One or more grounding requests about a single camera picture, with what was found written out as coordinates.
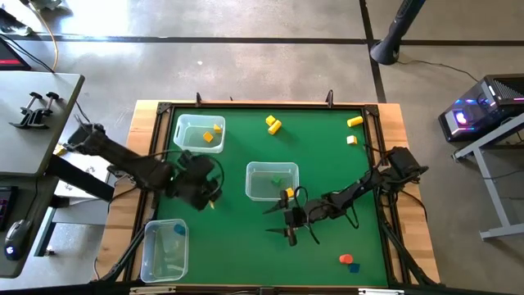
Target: yellow block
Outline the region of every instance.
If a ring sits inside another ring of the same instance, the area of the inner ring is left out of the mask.
[[[271,125],[273,125],[273,123],[276,121],[277,119],[275,119],[275,117],[273,116],[269,116],[267,118],[265,118],[265,123],[271,127]]]
[[[357,144],[357,137],[354,135],[348,136],[347,144]]]
[[[220,128],[220,126],[218,126],[217,124],[213,125],[213,130],[218,134],[222,133],[222,128]]]
[[[286,193],[287,193],[287,197],[289,198],[295,197],[295,191],[293,190],[293,188],[287,188]]]
[[[204,140],[206,142],[210,143],[211,140],[213,140],[213,135],[211,135],[211,133],[209,133],[209,132],[204,133]]]
[[[349,119],[347,121],[347,125],[349,127],[353,127],[353,126],[356,126],[358,124],[362,124],[362,122],[364,122],[364,119],[362,118],[362,116],[358,116],[358,117],[355,117],[353,119]]]
[[[281,126],[282,126],[282,122],[281,122],[280,120],[276,120],[276,121],[271,125],[271,127],[269,127],[269,129],[268,129],[269,134],[271,134],[271,135],[276,134],[277,131],[280,129]]]

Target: gray floor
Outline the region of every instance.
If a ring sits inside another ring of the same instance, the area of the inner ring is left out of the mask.
[[[400,0],[368,0],[376,38]],[[66,1],[69,11],[46,13],[55,33],[120,36],[364,37],[358,0],[286,1]],[[486,21],[497,11],[496,23]],[[24,21],[41,25],[30,13]],[[407,39],[523,40],[521,0],[439,0],[422,9]],[[20,42],[52,63],[51,43]],[[79,101],[92,120],[124,143],[138,99],[270,99],[375,102],[362,45],[250,45],[61,42],[58,71],[80,73]],[[524,72],[524,48],[403,47],[401,61],[442,62],[486,74]],[[499,226],[477,170],[454,163],[436,117],[473,82],[427,65],[381,66],[388,102],[400,103],[410,147],[430,170],[421,183],[441,280],[451,287],[524,293],[524,235],[482,242],[479,230]],[[69,122],[63,137],[75,128]],[[522,208],[522,202],[516,207]],[[0,289],[79,284],[92,275],[102,236],[97,227],[64,225],[51,245],[59,256],[31,258],[18,279]]]

